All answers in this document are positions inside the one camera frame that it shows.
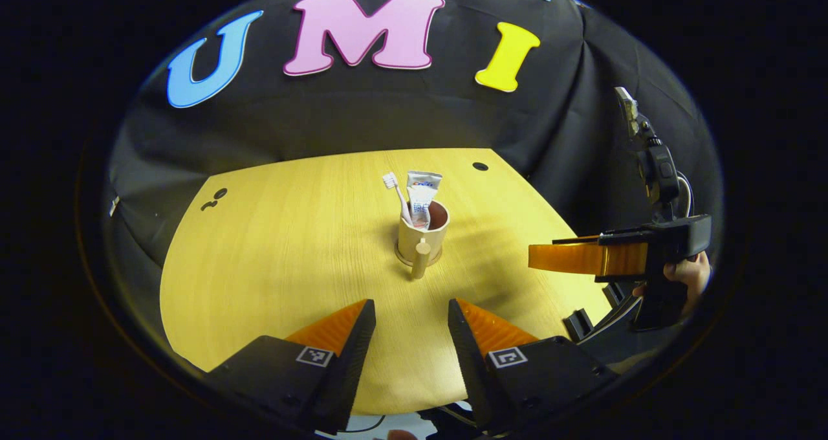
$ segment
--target toothbrush handle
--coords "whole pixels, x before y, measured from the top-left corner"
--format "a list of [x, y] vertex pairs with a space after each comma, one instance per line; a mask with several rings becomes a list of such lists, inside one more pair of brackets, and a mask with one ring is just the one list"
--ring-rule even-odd
[[402, 197], [402, 191], [400, 190], [399, 184], [397, 185], [397, 195], [400, 196], [400, 214], [402, 218], [408, 222], [409, 225], [414, 226], [414, 222], [411, 220], [411, 213], [408, 212], [408, 204], [406, 204], [406, 198]]

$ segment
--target toothpaste tube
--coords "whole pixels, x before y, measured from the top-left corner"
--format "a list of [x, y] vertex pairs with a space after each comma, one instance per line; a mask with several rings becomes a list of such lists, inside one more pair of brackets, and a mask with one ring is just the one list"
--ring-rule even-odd
[[428, 230], [431, 216], [428, 206], [437, 195], [443, 176], [426, 171], [408, 172], [408, 199], [411, 202], [411, 221], [417, 230]]

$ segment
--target blue letter u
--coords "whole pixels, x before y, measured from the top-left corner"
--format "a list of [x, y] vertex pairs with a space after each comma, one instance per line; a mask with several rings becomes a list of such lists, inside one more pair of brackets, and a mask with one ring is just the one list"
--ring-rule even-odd
[[190, 45], [169, 63], [169, 78], [166, 82], [166, 98], [177, 109], [185, 109], [200, 104], [213, 97], [230, 83], [242, 67], [245, 56], [245, 41], [249, 25], [263, 13], [252, 12], [232, 21], [219, 29], [216, 36], [224, 36], [219, 50], [219, 64], [213, 74], [199, 82], [193, 81], [193, 61], [196, 50], [207, 42], [200, 39]]

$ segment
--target toothbrush head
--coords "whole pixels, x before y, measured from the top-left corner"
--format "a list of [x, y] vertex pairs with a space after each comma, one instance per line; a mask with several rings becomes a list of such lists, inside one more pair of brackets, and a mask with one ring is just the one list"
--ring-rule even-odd
[[382, 177], [382, 182], [385, 183], [385, 189], [391, 189], [397, 185], [397, 177], [394, 175], [394, 172], [391, 171]]

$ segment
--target cup handle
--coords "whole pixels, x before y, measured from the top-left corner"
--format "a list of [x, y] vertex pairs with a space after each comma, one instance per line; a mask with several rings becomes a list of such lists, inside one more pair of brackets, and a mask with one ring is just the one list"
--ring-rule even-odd
[[411, 278], [419, 280], [426, 274], [426, 264], [428, 263], [428, 256], [431, 255], [431, 245], [426, 242], [425, 237], [420, 238], [417, 246], [414, 246], [414, 264], [411, 266]]

